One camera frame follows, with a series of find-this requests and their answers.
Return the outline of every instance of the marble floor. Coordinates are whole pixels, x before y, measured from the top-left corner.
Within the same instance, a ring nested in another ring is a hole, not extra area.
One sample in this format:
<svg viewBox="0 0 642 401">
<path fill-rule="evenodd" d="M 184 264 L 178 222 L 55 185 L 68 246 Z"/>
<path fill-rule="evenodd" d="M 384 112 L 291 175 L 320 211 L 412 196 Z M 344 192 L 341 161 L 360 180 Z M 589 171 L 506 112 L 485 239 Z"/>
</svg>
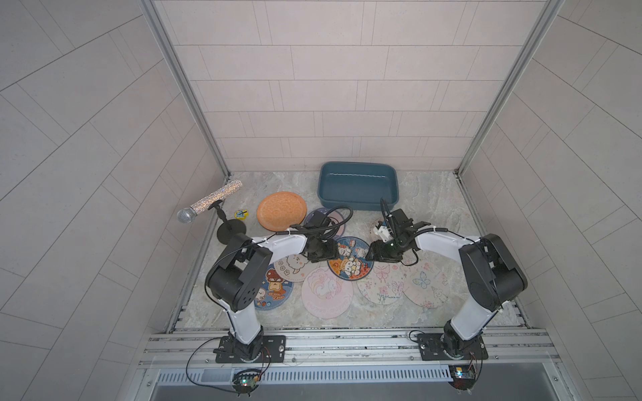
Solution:
<svg viewBox="0 0 642 401">
<path fill-rule="evenodd" d="M 308 212 L 321 207 L 317 197 L 318 171 L 303 172 L 243 172 L 232 174 L 243 182 L 243 187 L 225 200 L 223 209 L 232 216 L 238 209 L 247 209 L 245 223 L 249 236 L 270 235 L 256 219 L 256 209 L 266 196 L 279 191 L 291 191 L 301 195 Z M 448 227 L 462 235 L 479 235 L 470 210 L 459 189 L 454 174 L 450 171 L 399 171 L 399 203 L 414 221 L 428 221 Z M 370 224 L 380 212 L 357 210 L 346 224 L 344 236 L 369 240 Z M 210 267 L 221 255 L 225 245 L 216 235 L 209 245 L 203 266 L 192 289 L 186 310 L 181 314 L 177 328 L 229 328 L 229 321 L 222 310 L 208 299 L 203 282 Z M 439 266 L 448 277 L 447 301 L 440 307 L 426 309 L 413 303 L 406 296 L 390 305 L 378 305 L 368 301 L 354 283 L 354 296 L 350 307 L 339 317 L 320 319 L 310 314 L 303 306 L 301 288 L 303 283 L 293 283 L 291 296 L 279 307 L 270 311 L 257 311 L 261 324 L 266 328 L 292 327 L 442 327 L 452 318 L 467 299 L 468 290 L 460 264 L 432 252 L 419 251 L 422 261 Z M 516 326 L 519 320 L 513 308 L 499 313 L 490 326 Z"/>
</svg>

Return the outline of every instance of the orange plate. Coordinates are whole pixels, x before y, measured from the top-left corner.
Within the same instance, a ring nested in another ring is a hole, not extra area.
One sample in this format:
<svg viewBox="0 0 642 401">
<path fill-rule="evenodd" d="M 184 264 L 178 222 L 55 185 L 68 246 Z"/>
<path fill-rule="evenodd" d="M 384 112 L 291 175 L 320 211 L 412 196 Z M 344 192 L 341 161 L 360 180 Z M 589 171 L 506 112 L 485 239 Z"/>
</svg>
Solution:
<svg viewBox="0 0 642 401">
<path fill-rule="evenodd" d="M 277 192 L 267 196 L 256 210 L 259 223 L 270 231 L 283 231 L 300 224 L 306 217 L 306 201 L 294 192 Z"/>
</svg>

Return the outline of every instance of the black round stand base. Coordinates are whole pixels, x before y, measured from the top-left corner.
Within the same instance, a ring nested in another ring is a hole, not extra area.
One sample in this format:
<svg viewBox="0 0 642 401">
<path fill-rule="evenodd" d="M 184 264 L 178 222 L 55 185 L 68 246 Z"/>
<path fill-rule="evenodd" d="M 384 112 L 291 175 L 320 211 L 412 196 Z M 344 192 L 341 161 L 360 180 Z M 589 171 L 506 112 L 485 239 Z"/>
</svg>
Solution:
<svg viewBox="0 0 642 401">
<path fill-rule="evenodd" d="M 218 242 L 227 245 L 235 234 L 245 234 L 245 232 L 246 228 L 244 222 L 237 219 L 228 220 L 218 228 L 218 231 L 216 231 L 216 238 L 218 238 Z"/>
</svg>

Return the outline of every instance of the blue plastic tray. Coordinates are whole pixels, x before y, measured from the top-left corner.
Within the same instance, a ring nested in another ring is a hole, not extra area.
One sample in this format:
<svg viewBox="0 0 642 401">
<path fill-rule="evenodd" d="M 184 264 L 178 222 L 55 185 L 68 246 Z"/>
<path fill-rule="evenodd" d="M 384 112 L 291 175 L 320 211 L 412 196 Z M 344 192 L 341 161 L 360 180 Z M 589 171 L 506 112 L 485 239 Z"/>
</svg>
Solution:
<svg viewBox="0 0 642 401">
<path fill-rule="evenodd" d="M 381 210 L 381 198 L 392 208 L 399 201 L 397 172 L 387 164 L 328 162 L 321 167 L 318 196 L 329 208 Z"/>
</svg>

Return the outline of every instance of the microphone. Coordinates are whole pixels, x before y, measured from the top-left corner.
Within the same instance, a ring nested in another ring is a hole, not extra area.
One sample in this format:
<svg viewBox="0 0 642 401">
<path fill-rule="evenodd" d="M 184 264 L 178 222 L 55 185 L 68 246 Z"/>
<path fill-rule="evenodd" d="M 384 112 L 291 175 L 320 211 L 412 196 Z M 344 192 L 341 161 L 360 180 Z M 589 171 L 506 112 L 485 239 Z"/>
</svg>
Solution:
<svg viewBox="0 0 642 401">
<path fill-rule="evenodd" d="M 233 180 L 226 186 L 212 192 L 200 201 L 194 203 L 192 206 L 179 210 L 178 213 L 176 213 L 176 218 L 181 223 L 191 223 L 195 217 L 197 217 L 202 212 L 205 212 L 212 205 L 212 203 L 220 199 L 225 199 L 226 197 L 238 191 L 242 186 L 243 183 L 241 183 L 241 181 Z"/>
</svg>

